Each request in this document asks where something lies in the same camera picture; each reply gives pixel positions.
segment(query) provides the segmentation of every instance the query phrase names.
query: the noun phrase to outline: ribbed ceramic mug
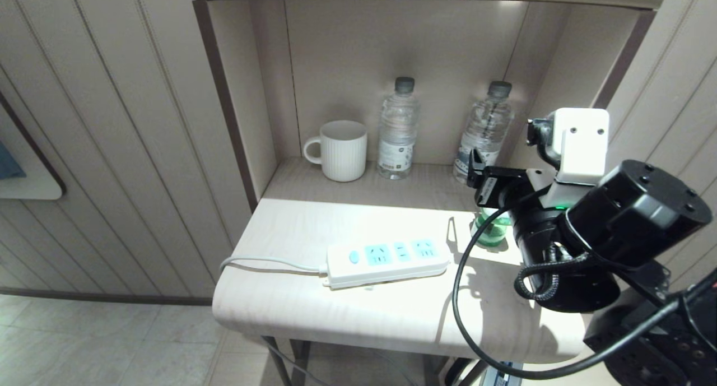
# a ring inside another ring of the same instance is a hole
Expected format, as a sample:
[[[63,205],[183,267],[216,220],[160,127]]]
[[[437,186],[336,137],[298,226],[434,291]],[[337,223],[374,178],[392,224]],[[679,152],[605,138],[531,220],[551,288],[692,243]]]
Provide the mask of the ribbed ceramic mug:
[[[331,121],[321,126],[319,136],[304,144],[304,158],[321,165],[324,176],[335,182],[351,182],[366,170],[366,126],[356,121]],[[321,156],[308,153],[308,147],[318,143]]]

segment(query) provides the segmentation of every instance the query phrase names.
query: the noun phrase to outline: white power strip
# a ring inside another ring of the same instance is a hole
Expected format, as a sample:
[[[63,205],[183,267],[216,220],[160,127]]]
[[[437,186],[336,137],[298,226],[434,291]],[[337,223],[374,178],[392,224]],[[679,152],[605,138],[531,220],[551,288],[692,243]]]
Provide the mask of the white power strip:
[[[437,276],[450,256],[445,244],[430,239],[370,245],[333,245],[326,253],[325,286],[332,289]]]

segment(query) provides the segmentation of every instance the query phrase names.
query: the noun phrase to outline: white cable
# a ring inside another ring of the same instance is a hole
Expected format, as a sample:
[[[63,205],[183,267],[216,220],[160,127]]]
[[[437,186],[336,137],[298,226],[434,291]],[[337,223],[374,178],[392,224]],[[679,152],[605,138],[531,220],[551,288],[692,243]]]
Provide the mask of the white cable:
[[[224,271],[225,267],[228,266],[229,263],[231,263],[232,261],[237,261],[237,260],[274,261],[275,263],[287,264],[287,266],[304,269],[305,271],[308,271],[310,273],[317,273],[317,274],[322,273],[321,269],[318,267],[305,266],[304,264],[292,263],[292,262],[284,260],[282,258],[266,257],[266,256],[242,256],[242,255],[231,256],[229,258],[226,258],[224,261],[222,261],[222,264],[220,264],[220,273],[222,271]]]
[[[404,368],[401,365],[398,365],[398,363],[396,363],[396,361],[392,360],[390,356],[385,355],[384,353],[378,352],[375,350],[374,350],[374,354],[381,356],[381,358],[383,358],[384,360],[386,360],[388,362],[391,362],[391,364],[394,366],[394,368],[397,371],[399,371],[401,373],[401,375],[404,376],[404,378],[408,381],[408,383],[410,383],[411,386],[418,386],[418,384],[415,383],[414,380],[411,379],[411,377],[404,371]]]
[[[274,346],[272,346],[270,343],[267,343],[267,342],[266,342],[266,345],[267,345],[267,347],[269,347],[269,350],[272,350],[276,355],[281,356],[282,359],[284,359],[285,361],[287,361],[289,363],[289,365],[294,366],[294,368],[297,368],[298,370],[302,371],[304,373],[304,375],[308,376],[309,379],[315,381],[316,383],[320,384],[321,386],[331,386],[330,384],[316,378],[316,376],[312,375],[310,373],[310,371],[305,370],[304,368],[299,366],[296,362],[292,361],[291,358],[284,355],[283,352],[280,352],[279,348],[274,348]]]

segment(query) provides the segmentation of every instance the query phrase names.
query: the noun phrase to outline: tile floor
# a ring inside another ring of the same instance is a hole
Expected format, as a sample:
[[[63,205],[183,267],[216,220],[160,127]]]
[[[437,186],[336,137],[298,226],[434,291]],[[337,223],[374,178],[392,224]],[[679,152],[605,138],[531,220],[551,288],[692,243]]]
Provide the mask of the tile floor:
[[[292,356],[287,340],[277,342]],[[383,353],[422,384],[420,355]],[[335,386],[407,384],[369,348],[313,343],[308,369]],[[604,368],[549,384],[576,382],[616,384]],[[0,295],[0,386],[46,384],[280,386],[281,381],[261,339],[223,329],[209,307]]]

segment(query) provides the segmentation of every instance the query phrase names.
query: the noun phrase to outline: green bottle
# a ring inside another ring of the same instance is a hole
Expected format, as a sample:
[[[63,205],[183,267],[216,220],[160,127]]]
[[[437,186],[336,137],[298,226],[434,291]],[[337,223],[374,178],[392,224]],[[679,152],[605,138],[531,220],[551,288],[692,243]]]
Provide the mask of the green bottle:
[[[486,222],[486,219],[496,211],[497,210],[495,208],[481,208],[478,218],[476,218],[473,222],[473,227],[471,227],[471,235],[474,235],[478,230],[478,227],[481,226],[482,223]],[[505,233],[507,233],[509,226],[510,217],[508,216],[508,213],[505,212],[498,218],[495,218],[486,230],[483,231],[481,236],[478,238],[478,243],[487,248],[494,248],[495,246],[500,245],[502,240],[505,238]]]

